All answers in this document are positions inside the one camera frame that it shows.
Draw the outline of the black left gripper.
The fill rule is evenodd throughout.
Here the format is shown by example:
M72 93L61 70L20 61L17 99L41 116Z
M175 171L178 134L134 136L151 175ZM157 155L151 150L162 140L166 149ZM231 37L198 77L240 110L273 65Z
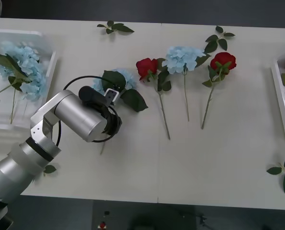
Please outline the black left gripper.
M110 105L108 106L109 116L108 124L109 127L120 127L122 125L121 117L118 115L116 110Z

